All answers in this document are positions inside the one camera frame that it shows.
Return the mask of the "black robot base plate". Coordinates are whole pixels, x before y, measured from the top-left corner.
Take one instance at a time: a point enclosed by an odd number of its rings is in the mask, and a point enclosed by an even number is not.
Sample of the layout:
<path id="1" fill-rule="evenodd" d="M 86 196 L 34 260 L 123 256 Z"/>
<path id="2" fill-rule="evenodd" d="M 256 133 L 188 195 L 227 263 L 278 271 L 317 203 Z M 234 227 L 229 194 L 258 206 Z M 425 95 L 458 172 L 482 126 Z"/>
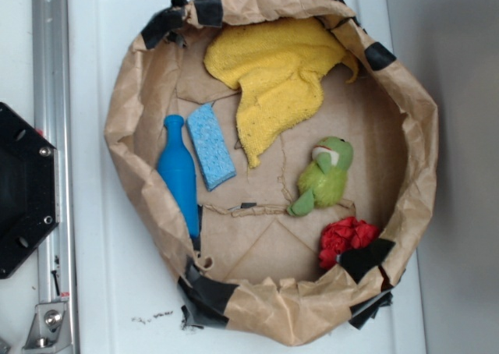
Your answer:
<path id="1" fill-rule="evenodd" d="M 1 103 L 1 279 L 10 278 L 58 224 L 56 149 Z"/>

